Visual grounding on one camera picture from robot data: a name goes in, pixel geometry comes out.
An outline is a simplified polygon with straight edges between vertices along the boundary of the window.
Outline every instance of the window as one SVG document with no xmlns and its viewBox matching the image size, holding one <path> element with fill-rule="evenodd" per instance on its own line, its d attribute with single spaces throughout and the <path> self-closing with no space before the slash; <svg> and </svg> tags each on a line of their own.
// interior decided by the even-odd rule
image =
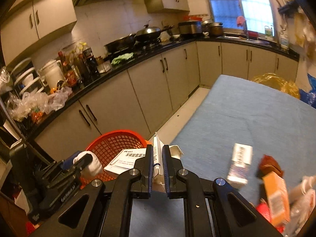
<svg viewBox="0 0 316 237">
<path fill-rule="evenodd" d="M 210 2 L 214 20 L 222 22 L 226 28 L 237 28 L 236 19 L 240 15 L 245 17 L 247 29 L 251 31 L 264 33 L 264 26 L 273 25 L 269 0 L 210 0 Z"/>
</svg>

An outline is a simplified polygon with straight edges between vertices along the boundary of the red plastic basket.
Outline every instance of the red plastic basket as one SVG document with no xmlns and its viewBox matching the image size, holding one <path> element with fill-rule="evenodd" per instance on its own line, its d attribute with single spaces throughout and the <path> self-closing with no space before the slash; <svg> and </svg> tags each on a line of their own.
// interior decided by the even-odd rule
<svg viewBox="0 0 316 237">
<path fill-rule="evenodd" d="M 121 150 L 140 149 L 146 148 L 146 146 L 146 141 L 138 133 L 130 130 L 116 130 L 101 135 L 99 138 L 95 139 L 86 150 L 93 152 L 104 168 Z M 98 175 L 97 178 L 102 181 L 115 179 L 104 171 L 102 174 Z"/>
</svg>

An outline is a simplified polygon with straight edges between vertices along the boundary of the stainless steel pot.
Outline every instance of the stainless steel pot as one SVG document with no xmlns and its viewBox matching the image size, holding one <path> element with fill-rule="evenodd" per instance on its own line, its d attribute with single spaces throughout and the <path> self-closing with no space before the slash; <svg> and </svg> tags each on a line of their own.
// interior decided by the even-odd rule
<svg viewBox="0 0 316 237">
<path fill-rule="evenodd" d="M 178 24 L 181 35 L 202 34 L 202 24 L 197 20 L 188 20 Z"/>
<path fill-rule="evenodd" d="M 135 35 L 136 34 L 130 34 L 126 37 L 122 37 L 118 40 L 106 44 L 104 47 L 110 53 L 115 53 L 117 51 L 132 47 L 136 42 Z"/>
<path fill-rule="evenodd" d="M 162 32 L 174 28 L 174 26 L 170 26 L 161 30 L 158 27 L 149 27 L 148 24 L 146 24 L 144 27 L 144 29 L 137 31 L 136 33 L 135 38 L 138 42 L 155 41 Z"/>
<path fill-rule="evenodd" d="M 202 29 L 204 32 L 209 32 L 210 36 L 220 37 L 224 35 L 223 23 L 211 22 L 211 20 L 202 21 Z"/>
</svg>

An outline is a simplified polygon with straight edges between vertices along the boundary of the orange box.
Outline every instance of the orange box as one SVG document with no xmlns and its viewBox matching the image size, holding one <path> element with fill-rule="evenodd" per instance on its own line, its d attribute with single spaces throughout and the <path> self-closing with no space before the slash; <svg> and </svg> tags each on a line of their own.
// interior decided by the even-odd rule
<svg viewBox="0 0 316 237">
<path fill-rule="evenodd" d="M 290 221 L 290 204 L 284 179 L 271 172 L 263 177 L 263 182 L 270 208 L 271 224 L 287 224 Z"/>
</svg>

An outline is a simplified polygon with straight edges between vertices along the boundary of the pink cloth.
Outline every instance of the pink cloth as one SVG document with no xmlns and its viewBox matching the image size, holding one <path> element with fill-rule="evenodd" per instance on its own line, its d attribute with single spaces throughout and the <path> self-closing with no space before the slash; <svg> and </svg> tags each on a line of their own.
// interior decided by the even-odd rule
<svg viewBox="0 0 316 237">
<path fill-rule="evenodd" d="M 237 27 L 244 26 L 244 23 L 246 22 L 243 16 L 238 16 L 236 21 L 237 21 Z"/>
</svg>

